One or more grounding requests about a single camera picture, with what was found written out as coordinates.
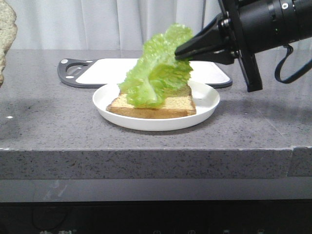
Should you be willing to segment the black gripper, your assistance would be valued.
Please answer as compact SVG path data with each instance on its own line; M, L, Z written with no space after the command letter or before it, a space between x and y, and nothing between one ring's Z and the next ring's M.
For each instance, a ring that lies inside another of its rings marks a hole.
M237 0L220 0L222 13L219 13L207 26L193 38L178 46L175 50L176 60L208 61L220 64L233 64L235 59L239 64L247 85L247 91L262 90L262 80L254 53L250 52L244 38ZM230 35L234 51L226 49L226 31Z

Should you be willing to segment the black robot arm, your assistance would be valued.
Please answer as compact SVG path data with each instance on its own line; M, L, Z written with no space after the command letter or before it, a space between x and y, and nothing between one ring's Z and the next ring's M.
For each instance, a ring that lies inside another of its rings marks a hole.
M262 90L255 54L312 36L310 0L221 0L221 13L192 39L177 47L177 60L239 64L248 92Z

